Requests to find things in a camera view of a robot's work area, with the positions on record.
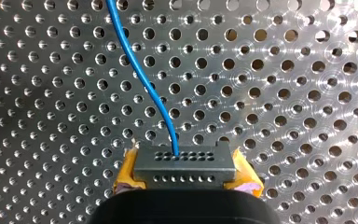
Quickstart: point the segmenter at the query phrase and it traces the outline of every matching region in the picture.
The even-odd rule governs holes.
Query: gray connector
[[[235,178],[235,166],[226,142],[180,147],[178,157],[170,147],[141,145],[133,175],[148,189],[221,189]]]

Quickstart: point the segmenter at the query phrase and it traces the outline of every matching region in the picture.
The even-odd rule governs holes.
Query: silver metal background
[[[119,2],[181,145],[240,147],[282,223],[358,223],[358,0]],[[102,0],[0,1],[0,223],[87,222],[169,144],[123,57]]]

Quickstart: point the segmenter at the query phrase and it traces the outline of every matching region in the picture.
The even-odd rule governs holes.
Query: blue cable
[[[120,41],[120,44],[124,49],[124,52],[127,54],[127,57],[130,60],[133,70],[135,70],[136,74],[138,75],[138,78],[141,80],[142,84],[147,89],[147,92],[149,93],[150,97],[156,104],[159,112],[161,113],[161,116],[164,118],[172,141],[173,155],[178,156],[179,146],[178,146],[178,140],[176,138],[176,132],[172,124],[172,120],[168,115],[168,112],[165,109],[164,104],[160,101],[158,94],[150,84],[150,81],[147,78],[147,75],[145,74],[144,70],[142,69],[142,66],[139,64],[138,60],[136,59],[135,54],[132,51],[132,48],[130,47],[130,43],[124,34],[123,25],[121,24],[120,17],[118,16],[115,0],[106,0],[106,3],[110,12],[110,16],[112,18],[113,25],[115,26],[118,40]]]

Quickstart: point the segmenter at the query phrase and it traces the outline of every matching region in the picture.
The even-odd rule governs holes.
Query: perforated metal sheet
[[[181,145],[229,141],[282,223],[358,223],[358,0],[119,1]],[[87,222],[168,132],[102,0],[0,1],[0,223]]]

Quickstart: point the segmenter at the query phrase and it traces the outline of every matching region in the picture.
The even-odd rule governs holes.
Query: wire
[[[110,12],[110,16],[112,18],[112,23],[116,30],[118,40],[120,41],[120,44],[124,49],[124,52],[127,54],[127,57],[130,60],[133,70],[135,70],[136,74],[138,75],[138,78],[145,86],[147,92],[149,93],[150,97],[152,98],[159,112],[161,113],[161,116],[164,118],[172,141],[172,152],[175,156],[178,156],[179,146],[178,146],[178,140],[176,138],[176,132],[172,124],[172,120],[167,110],[165,109],[164,104],[160,101],[158,94],[150,84],[150,81],[147,78],[147,75],[145,74],[144,70],[142,69],[142,66],[139,64],[138,60],[136,59],[135,54],[132,51],[132,48],[130,47],[130,43],[124,34],[123,25],[121,24],[120,17],[118,16],[115,0],[106,0],[106,3]]]

